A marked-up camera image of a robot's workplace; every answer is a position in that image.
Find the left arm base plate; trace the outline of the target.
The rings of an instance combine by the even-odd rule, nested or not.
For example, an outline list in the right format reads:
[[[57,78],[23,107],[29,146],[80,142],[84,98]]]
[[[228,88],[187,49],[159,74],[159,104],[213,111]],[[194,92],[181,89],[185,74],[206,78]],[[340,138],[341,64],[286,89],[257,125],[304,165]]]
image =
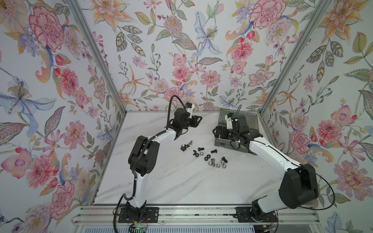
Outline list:
[[[142,209],[122,207],[120,209],[118,223],[158,223],[159,208],[145,207]]]

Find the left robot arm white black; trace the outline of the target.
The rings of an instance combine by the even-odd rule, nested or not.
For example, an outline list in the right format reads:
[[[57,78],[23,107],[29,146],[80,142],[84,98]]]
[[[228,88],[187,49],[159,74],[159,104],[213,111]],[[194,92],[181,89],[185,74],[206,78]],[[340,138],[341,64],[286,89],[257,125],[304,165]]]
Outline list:
[[[133,191],[130,197],[123,196],[131,207],[145,208],[148,174],[156,165],[161,146],[172,143],[183,134],[183,131],[196,128],[201,122],[202,117],[194,115],[193,109],[194,104],[187,103],[185,107],[175,111],[173,119],[170,119],[170,114],[168,114],[164,130],[152,137],[139,136],[137,138],[128,159],[131,173],[134,176]]]

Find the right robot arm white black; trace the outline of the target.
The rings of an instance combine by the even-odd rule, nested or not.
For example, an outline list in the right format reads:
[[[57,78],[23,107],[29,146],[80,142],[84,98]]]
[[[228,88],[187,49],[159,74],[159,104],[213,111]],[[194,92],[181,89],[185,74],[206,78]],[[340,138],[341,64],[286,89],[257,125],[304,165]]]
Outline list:
[[[213,130],[216,138],[237,142],[264,159],[282,178],[277,192],[266,195],[252,203],[253,215],[263,215],[289,208],[296,209],[319,197],[317,174],[309,164],[301,164],[273,146],[259,130],[250,128],[243,115],[229,113],[226,125]]]

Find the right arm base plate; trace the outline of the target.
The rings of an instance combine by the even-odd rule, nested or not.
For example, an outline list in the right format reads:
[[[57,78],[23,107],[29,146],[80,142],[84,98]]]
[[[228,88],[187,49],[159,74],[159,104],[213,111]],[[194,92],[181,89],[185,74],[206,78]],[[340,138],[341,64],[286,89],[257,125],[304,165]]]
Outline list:
[[[239,223],[275,223],[278,222],[275,211],[264,213],[251,206],[236,207],[234,217]]]

